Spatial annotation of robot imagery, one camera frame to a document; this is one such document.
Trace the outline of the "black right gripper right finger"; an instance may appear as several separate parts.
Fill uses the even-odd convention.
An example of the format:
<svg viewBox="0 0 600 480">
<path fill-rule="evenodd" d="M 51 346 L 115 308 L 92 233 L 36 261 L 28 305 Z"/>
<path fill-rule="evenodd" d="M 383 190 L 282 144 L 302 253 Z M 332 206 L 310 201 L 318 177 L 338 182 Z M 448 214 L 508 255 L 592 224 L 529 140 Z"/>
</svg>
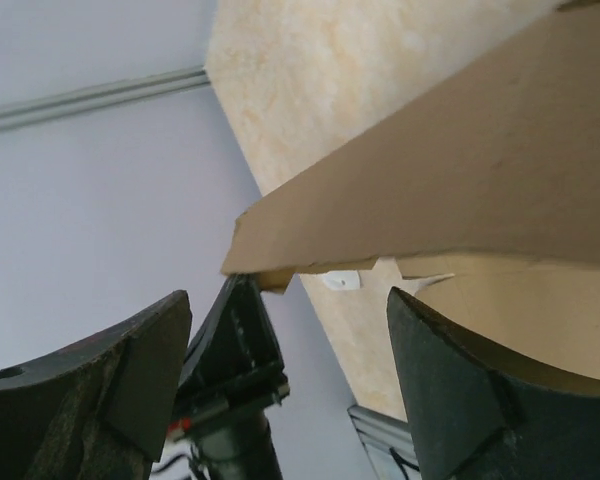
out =
<svg viewBox="0 0 600 480">
<path fill-rule="evenodd" d="M 531 359 L 394 287 L 386 315 L 425 479 L 600 479 L 600 380 Z"/>
</svg>

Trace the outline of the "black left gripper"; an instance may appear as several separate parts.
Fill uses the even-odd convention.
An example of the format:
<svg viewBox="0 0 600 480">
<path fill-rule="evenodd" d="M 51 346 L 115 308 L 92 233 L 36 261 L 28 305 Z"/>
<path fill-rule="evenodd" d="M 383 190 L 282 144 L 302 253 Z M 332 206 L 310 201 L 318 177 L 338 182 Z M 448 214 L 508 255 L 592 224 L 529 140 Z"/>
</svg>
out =
<svg viewBox="0 0 600 480">
<path fill-rule="evenodd" d="M 167 434 L 189 443 L 190 478 L 281 478 L 265 411 L 290 393 L 284 369 L 255 277 L 227 277 L 186 351 Z"/>
</svg>

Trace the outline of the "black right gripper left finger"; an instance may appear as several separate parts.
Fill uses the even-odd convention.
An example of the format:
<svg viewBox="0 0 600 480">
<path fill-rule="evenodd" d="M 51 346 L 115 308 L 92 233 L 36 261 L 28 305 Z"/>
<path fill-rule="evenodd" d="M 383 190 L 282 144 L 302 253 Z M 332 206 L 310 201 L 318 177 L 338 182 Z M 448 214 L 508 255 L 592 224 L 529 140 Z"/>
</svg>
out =
<svg viewBox="0 0 600 480">
<path fill-rule="evenodd" d="M 0 369 L 0 479 L 146 479 L 163 450 L 192 314 L 177 290 Z"/>
</svg>

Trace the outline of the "brown cardboard box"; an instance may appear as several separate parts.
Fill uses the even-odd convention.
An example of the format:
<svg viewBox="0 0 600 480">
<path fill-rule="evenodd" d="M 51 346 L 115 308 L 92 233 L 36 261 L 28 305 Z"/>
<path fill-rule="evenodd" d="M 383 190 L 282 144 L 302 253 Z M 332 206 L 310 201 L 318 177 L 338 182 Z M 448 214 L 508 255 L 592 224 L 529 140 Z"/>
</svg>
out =
<svg viewBox="0 0 600 480">
<path fill-rule="evenodd" d="M 392 259 L 497 367 L 600 393 L 600 1 L 570 2 L 274 190 L 226 275 Z"/>
</svg>

